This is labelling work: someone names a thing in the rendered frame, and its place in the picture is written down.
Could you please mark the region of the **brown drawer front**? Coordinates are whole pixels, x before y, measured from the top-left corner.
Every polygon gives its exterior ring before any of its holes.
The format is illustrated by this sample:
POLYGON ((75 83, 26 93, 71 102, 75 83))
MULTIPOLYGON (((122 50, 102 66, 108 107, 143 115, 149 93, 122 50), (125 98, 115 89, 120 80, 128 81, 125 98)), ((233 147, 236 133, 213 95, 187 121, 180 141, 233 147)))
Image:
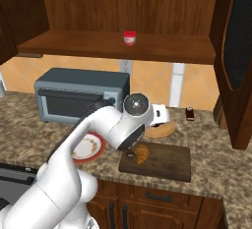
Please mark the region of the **brown drawer front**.
POLYGON ((197 212, 200 208, 202 197, 182 194, 177 192, 158 190, 146 187, 135 186, 133 188, 133 197, 137 200, 146 201, 148 203, 155 203, 162 206, 170 206, 182 210, 197 212), (162 200, 152 200, 146 198, 146 191, 150 191, 152 195, 167 196, 172 195, 172 202, 162 200))

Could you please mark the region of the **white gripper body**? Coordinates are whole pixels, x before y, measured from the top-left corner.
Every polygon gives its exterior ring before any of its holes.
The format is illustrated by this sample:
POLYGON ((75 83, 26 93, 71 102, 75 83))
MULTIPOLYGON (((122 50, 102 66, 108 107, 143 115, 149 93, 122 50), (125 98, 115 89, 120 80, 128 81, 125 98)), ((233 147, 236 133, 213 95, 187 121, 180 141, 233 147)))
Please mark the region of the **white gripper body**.
POLYGON ((164 105, 161 105, 157 108, 157 122, 159 124, 170 122, 169 111, 164 105))

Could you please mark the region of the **white wall outlet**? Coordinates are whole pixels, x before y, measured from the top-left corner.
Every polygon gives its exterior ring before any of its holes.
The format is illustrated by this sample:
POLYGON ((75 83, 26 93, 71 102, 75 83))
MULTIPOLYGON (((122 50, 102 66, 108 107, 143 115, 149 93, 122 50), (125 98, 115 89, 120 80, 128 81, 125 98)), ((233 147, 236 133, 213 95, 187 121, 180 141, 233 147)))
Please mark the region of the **white wall outlet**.
POLYGON ((132 75, 132 61, 131 60, 120 60, 120 72, 121 73, 128 73, 132 75))

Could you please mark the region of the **red-lidded jam jar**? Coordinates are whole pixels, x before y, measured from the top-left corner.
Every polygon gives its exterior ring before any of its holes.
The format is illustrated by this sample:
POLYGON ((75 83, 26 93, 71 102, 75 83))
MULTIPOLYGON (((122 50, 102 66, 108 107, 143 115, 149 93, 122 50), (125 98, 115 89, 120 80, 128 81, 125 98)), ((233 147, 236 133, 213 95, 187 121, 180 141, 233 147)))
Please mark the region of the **red-lidded jam jar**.
POLYGON ((123 40, 126 46, 134 46, 136 43, 137 33, 134 30, 125 30, 123 40))

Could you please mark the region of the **brown wooden wall cabinet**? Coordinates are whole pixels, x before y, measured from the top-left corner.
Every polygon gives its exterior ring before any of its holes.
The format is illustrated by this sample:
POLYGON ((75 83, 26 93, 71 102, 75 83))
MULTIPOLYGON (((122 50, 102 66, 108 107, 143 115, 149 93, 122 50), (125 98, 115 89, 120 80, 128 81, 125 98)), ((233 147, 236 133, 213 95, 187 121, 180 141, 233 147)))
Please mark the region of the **brown wooden wall cabinet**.
POLYGON ((19 51, 212 65, 216 0, 44 0, 49 30, 19 51), (126 46, 125 30, 137 33, 126 46))

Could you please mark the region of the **dark wooden cutting board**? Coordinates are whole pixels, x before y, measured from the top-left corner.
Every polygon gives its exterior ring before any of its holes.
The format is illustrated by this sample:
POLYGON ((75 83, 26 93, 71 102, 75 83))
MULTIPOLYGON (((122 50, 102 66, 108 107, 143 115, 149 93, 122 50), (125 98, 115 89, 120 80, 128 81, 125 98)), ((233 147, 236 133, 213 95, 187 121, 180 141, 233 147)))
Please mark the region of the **dark wooden cutting board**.
POLYGON ((191 182, 189 147, 148 142, 141 142, 141 144, 150 151, 147 160, 138 164, 136 156, 129 156, 128 151, 124 151, 118 167, 119 172, 191 182))

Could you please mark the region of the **brown wall cabinet door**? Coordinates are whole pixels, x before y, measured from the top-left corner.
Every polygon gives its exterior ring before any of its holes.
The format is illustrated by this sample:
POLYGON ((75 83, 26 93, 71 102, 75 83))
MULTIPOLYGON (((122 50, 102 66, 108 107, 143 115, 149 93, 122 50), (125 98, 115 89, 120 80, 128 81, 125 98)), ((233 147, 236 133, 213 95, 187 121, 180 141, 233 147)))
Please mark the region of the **brown wall cabinet door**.
POLYGON ((0 65, 18 46, 49 30, 44 0, 0 0, 0 65))

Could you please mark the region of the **golden brown croissant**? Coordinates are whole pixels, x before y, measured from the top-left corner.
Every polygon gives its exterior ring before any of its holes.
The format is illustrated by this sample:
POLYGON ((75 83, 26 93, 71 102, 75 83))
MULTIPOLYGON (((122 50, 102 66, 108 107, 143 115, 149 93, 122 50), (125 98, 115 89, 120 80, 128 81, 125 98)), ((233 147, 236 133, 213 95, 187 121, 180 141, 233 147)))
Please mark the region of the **golden brown croissant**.
POLYGON ((137 158, 138 164, 143 164, 147 161, 150 156, 148 147, 144 144, 138 144, 133 147, 133 152, 137 158))

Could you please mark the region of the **red-rimmed white plate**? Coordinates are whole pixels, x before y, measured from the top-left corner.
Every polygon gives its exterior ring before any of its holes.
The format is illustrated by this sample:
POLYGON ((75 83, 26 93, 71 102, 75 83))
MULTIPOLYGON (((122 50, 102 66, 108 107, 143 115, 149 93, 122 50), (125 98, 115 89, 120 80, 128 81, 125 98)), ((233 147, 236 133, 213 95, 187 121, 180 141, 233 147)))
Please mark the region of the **red-rimmed white plate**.
POLYGON ((88 132, 72 152, 75 164, 85 164, 99 158, 105 150, 106 141, 96 132, 88 132))

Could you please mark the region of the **round tan wooden plate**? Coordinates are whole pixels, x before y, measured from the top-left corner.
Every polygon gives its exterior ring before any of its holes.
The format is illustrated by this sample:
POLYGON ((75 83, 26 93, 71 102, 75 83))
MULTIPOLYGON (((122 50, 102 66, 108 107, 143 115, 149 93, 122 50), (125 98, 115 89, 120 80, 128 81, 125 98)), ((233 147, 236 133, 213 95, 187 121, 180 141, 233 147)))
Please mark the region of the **round tan wooden plate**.
POLYGON ((157 127, 148 127, 144 133, 144 136, 152 139, 164 138, 171 135, 175 131, 175 122, 160 124, 157 127))

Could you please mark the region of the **brown base cabinet door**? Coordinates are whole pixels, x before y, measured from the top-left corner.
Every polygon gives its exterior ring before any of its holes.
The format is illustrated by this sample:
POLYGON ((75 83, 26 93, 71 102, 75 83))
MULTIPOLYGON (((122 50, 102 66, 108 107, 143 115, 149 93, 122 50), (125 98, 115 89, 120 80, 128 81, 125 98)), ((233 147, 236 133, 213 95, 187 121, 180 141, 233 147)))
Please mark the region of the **brown base cabinet door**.
POLYGON ((114 223, 115 229, 118 227, 117 198, 96 197, 88 203, 88 210, 96 220, 100 229, 110 229, 109 204, 114 202, 114 223))
POLYGON ((227 229, 222 200, 203 198, 195 229, 227 229))
POLYGON ((128 229, 195 229, 197 214, 137 201, 120 202, 120 227, 123 229, 123 205, 127 205, 128 229))

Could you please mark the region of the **wall cabinet door, dark panel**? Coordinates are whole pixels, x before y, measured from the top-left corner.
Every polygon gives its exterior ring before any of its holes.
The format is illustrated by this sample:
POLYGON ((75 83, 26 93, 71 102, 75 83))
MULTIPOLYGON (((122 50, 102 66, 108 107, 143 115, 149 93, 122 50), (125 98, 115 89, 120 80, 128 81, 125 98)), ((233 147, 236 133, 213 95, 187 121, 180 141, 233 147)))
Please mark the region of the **wall cabinet door, dark panel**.
POLYGON ((216 0, 210 39, 220 95, 214 119, 234 149, 252 138, 252 0, 216 0))

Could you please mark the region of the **dark grey oven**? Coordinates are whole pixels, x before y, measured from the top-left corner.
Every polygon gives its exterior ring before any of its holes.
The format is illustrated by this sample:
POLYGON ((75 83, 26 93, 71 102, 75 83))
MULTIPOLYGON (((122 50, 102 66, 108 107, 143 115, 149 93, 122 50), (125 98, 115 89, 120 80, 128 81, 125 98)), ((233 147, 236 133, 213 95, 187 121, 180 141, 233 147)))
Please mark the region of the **dark grey oven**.
POLYGON ((0 163, 0 199, 14 204, 35 182, 37 170, 0 163))

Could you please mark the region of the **grey toaster oven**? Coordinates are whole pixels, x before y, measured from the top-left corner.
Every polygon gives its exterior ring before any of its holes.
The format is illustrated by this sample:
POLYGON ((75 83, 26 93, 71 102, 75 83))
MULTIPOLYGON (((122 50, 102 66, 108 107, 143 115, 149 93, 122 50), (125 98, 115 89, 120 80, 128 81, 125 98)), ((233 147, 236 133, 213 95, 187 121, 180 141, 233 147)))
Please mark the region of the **grey toaster oven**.
POLYGON ((75 124, 90 103, 96 101, 46 97, 37 94, 40 88, 102 94, 119 111, 130 94, 128 73, 51 68, 34 85, 39 118, 45 122, 75 124))

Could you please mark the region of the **small dark brown jar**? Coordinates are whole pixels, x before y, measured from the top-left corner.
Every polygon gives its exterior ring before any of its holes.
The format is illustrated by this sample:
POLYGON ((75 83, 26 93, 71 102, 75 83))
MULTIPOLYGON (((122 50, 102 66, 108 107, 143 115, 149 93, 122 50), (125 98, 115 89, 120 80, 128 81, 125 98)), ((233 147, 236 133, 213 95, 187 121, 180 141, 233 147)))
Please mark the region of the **small dark brown jar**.
POLYGON ((187 121, 193 121, 194 120, 194 109, 192 107, 187 107, 185 109, 185 115, 187 121))

